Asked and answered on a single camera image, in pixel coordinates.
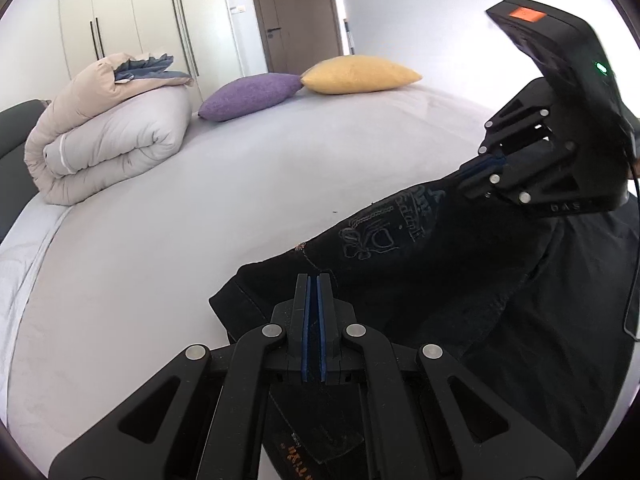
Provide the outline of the black denim pants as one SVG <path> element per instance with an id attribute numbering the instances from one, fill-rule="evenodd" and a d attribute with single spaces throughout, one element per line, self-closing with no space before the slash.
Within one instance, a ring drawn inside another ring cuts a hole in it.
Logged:
<path id="1" fill-rule="evenodd" d="M 570 454 L 577 479 L 639 381 L 639 204 L 536 216 L 468 200 L 455 172 L 241 266 L 210 305 L 237 342 L 310 279 L 306 363 L 269 388 L 262 447 L 285 479 L 371 479 L 353 382 L 323 378 L 316 278 L 392 344 L 437 344 Z"/>

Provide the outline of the white bed mattress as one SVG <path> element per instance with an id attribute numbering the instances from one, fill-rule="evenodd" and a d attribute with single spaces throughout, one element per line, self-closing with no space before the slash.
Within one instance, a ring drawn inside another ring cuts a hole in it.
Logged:
<path id="1" fill-rule="evenodd" d="M 11 436 L 47 470 L 179 351 L 226 342 L 208 300 L 240 266 L 446 176 L 489 114 L 415 86 L 194 120 L 177 154 L 70 207 L 18 329 Z"/>

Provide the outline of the yellow pillow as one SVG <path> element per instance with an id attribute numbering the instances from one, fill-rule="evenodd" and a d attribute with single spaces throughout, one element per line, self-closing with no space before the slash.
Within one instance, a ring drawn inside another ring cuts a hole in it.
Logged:
<path id="1" fill-rule="evenodd" d="M 306 89 L 329 96 L 394 90 L 421 79 L 406 66 L 370 55 L 329 58 L 300 76 Z"/>

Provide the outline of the white pillow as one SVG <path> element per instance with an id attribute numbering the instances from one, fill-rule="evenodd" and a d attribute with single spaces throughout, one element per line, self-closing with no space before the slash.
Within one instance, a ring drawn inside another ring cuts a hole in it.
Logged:
<path id="1" fill-rule="evenodd" d="M 9 376 L 17 333 L 43 258 L 70 207 L 32 198 L 1 243 L 1 421 L 8 420 Z"/>

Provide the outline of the purple pillow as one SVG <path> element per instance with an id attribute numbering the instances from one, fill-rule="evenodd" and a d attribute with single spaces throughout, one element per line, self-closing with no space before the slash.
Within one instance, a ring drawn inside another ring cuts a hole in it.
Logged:
<path id="1" fill-rule="evenodd" d="M 297 75 L 265 73 L 242 77 L 225 84 L 207 98 L 198 117 L 209 122 L 226 122 L 260 112 L 295 96 L 303 88 Z"/>

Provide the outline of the brown door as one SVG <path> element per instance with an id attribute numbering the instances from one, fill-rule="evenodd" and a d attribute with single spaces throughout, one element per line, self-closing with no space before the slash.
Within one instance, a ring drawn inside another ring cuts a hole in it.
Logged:
<path id="1" fill-rule="evenodd" d="M 343 53 L 335 0 L 254 0 L 271 73 L 300 75 Z"/>

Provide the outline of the dark grey headboard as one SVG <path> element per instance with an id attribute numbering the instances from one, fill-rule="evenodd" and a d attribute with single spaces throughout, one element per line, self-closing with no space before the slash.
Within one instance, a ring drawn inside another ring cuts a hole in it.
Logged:
<path id="1" fill-rule="evenodd" d="M 4 240 L 28 202 L 38 193 L 24 162 L 26 139 L 47 104 L 29 100 L 0 113 L 0 236 Z"/>

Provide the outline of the folded beige duvet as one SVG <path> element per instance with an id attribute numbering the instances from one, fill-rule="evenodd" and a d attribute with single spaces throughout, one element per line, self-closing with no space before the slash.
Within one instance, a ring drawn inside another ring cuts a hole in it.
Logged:
<path id="1" fill-rule="evenodd" d="M 181 148 L 193 79 L 169 54 L 116 53 L 79 72 L 29 133 L 24 162 L 43 199 L 72 206 Z"/>

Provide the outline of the cream wardrobe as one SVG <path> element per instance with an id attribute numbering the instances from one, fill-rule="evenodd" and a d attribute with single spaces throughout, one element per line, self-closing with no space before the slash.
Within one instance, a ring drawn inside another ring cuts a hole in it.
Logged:
<path id="1" fill-rule="evenodd" d="M 267 69 L 253 0 L 58 0 L 58 13 L 72 76 L 110 54 L 168 54 L 200 105 Z"/>

